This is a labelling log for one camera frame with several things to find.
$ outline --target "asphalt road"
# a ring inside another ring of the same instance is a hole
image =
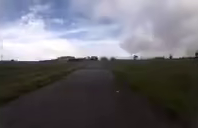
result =
[[[178,127],[148,100],[117,86],[100,63],[0,108],[0,128]]]

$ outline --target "green grass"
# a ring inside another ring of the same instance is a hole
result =
[[[142,60],[112,63],[119,81],[163,106],[178,119],[198,113],[198,60]]]
[[[48,85],[77,69],[68,63],[0,63],[0,105]]]

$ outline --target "road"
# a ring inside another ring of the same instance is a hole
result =
[[[0,128],[171,127],[178,126],[145,97],[117,86],[97,62],[0,108]]]

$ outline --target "tree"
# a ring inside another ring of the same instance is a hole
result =
[[[173,59],[173,56],[172,56],[172,54],[170,54],[170,56],[169,56],[169,59]]]
[[[116,60],[116,58],[115,57],[111,57],[111,61],[114,61],[114,60]]]
[[[138,59],[138,56],[137,55],[133,55],[133,59],[134,60],[137,60]]]

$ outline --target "white cloud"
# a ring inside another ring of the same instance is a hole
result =
[[[192,55],[198,49],[198,0],[73,0],[73,3],[80,9],[88,5],[82,13],[93,20],[109,18],[121,24],[122,47],[129,53],[182,56]],[[139,29],[149,39],[138,35]]]
[[[117,40],[84,41],[60,38],[64,34],[91,31],[96,28],[47,30],[45,20],[38,12],[44,13],[48,10],[50,10],[48,6],[34,6],[20,19],[0,26],[0,57],[1,53],[5,60],[45,60],[67,55],[80,57],[126,55],[126,52],[119,48]]]

